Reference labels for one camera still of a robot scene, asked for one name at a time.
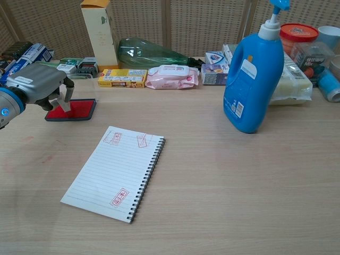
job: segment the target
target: blue detergent bottle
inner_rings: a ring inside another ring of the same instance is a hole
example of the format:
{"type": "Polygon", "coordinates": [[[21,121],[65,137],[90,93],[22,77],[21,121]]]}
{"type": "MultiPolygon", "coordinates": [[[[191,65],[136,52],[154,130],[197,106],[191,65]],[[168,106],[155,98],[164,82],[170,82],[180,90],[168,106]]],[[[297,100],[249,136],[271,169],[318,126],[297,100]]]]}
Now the blue detergent bottle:
{"type": "Polygon", "coordinates": [[[264,120],[284,66],[277,15],[289,9],[289,0],[270,2],[275,6],[271,19],[236,48],[224,92],[224,112],[244,133],[256,132],[264,120]]]}

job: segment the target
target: lined paper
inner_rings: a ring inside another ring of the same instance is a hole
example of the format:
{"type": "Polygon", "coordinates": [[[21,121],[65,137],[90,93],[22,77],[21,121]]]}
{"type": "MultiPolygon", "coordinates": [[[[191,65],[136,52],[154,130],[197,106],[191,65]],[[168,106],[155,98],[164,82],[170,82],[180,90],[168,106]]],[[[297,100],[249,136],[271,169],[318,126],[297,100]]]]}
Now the lined paper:
{"type": "Polygon", "coordinates": [[[109,126],[61,202],[131,222],[129,213],[163,138],[109,126]]]}

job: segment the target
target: bottle cap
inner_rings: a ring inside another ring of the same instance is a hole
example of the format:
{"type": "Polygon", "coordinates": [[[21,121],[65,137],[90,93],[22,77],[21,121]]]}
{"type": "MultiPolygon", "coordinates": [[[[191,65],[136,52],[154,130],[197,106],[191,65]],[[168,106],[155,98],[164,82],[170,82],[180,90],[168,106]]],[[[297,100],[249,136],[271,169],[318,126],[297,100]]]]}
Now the bottle cap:
{"type": "Polygon", "coordinates": [[[280,36],[297,43],[314,41],[319,31],[309,25],[288,23],[281,26],[280,36]]]}

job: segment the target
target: yellow snack box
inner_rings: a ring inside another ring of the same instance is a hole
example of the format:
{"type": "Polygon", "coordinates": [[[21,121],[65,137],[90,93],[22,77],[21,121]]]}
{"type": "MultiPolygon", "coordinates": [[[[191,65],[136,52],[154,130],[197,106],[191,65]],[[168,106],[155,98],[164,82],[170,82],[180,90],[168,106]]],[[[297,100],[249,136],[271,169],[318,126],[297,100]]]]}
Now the yellow snack box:
{"type": "Polygon", "coordinates": [[[144,88],[147,70],[104,69],[98,79],[100,87],[144,88]]]}

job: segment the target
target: tall beige box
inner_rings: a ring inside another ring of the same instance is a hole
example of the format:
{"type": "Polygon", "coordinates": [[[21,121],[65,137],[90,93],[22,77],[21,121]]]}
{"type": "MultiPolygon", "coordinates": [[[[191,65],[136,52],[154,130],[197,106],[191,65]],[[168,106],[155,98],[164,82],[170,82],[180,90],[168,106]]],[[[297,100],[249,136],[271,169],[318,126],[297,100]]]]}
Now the tall beige box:
{"type": "Polygon", "coordinates": [[[117,69],[118,41],[109,0],[84,0],[81,4],[98,68],[117,69]]]}

